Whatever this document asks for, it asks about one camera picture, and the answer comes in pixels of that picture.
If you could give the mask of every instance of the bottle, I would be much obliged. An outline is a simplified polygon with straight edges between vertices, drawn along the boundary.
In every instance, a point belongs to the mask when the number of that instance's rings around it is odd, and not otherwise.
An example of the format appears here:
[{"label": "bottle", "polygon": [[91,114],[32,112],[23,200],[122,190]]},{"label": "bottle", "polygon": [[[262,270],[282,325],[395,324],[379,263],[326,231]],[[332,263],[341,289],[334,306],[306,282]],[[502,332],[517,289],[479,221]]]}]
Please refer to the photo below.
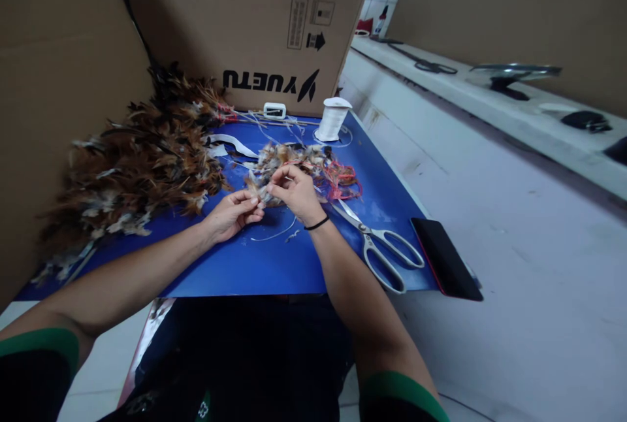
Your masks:
[{"label": "bottle", "polygon": [[383,8],[383,12],[379,16],[379,22],[377,23],[376,28],[374,29],[374,36],[378,37],[381,33],[381,29],[383,28],[383,24],[385,23],[385,18],[387,17],[387,5]]}]

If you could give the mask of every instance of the white clip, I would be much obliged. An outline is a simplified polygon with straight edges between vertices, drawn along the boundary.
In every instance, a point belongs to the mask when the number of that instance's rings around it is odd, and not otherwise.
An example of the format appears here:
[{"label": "white clip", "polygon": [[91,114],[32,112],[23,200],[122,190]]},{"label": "white clip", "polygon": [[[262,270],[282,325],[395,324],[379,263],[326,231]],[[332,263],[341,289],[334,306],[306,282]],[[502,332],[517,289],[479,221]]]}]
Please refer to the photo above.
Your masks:
[{"label": "white clip", "polygon": [[266,102],[263,105],[263,118],[270,120],[284,120],[287,108],[285,104]]}]

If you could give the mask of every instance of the black wristband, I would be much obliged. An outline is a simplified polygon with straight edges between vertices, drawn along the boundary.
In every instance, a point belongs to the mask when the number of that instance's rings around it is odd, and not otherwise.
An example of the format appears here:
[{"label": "black wristband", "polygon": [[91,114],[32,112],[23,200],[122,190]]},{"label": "black wristband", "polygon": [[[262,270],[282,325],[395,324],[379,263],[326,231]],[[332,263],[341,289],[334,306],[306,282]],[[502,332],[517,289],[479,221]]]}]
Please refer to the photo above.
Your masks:
[{"label": "black wristband", "polygon": [[324,223],[326,223],[329,220],[329,215],[327,215],[327,217],[325,219],[323,219],[322,221],[320,221],[318,224],[315,224],[313,226],[309,226],[305,228],[305,231],[311,231],[312,229],[316,229],[319,226],[322,226]]}]

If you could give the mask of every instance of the spool of thread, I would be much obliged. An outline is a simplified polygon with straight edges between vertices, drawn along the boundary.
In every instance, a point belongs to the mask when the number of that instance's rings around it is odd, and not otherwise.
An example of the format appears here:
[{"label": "spool of thread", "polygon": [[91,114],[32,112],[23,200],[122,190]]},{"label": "spool of thread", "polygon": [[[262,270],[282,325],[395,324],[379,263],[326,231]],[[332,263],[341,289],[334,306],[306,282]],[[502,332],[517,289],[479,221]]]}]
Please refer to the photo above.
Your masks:
[{"label": "spool of thread", "polygon": [[353,106],[341,97],[331,97],[325,100],[325,111],[320,126],[313,135],[320,141],[337,141],[344,118]]}]

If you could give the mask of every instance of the hand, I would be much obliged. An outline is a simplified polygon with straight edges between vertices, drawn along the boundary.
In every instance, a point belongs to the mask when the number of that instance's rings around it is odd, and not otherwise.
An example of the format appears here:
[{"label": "hand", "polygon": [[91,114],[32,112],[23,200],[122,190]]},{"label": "hand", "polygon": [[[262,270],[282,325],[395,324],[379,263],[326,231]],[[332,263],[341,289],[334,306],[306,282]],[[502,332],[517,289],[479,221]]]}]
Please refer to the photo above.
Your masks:
[{"label": "hand", "polygon": [[278,168],[267,191],[285,202],[305,227],[313,226],[327,216],[315,195],[314,181],[294,165]]},{"label": "hand", "polygon": [[202,221],[201,225],[206,228],[211,244],[231,239],[247,224],[261,221],[265,205],[251,196],[248,190],[227,195]]}]

